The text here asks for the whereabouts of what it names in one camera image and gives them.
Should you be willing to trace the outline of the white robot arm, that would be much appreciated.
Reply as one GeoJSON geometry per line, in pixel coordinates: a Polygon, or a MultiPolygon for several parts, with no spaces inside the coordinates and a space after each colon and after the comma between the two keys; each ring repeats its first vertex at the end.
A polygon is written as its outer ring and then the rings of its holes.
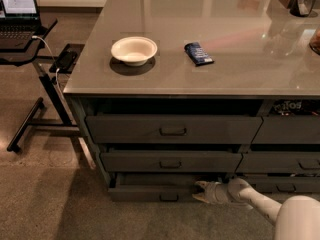
{"type": "Polygon", "coordinates": [[[197,181],[202,192],[196,200],[209,204],[235,204],[256,209],[274,229],[273,240],[320,240],[320,202],[297,195],[279,203],[256,191],[241,178],[227,184],[197,181]]]}

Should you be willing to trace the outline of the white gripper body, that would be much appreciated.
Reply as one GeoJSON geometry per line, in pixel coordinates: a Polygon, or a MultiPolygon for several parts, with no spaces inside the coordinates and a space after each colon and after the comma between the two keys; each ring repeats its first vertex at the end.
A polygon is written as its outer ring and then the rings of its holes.
{"type": "Polygon", "coordinates": [[[209,182],[204,191],[207,203],[225,204],[229,202],[228,187],[219,182],[209,182]]]}

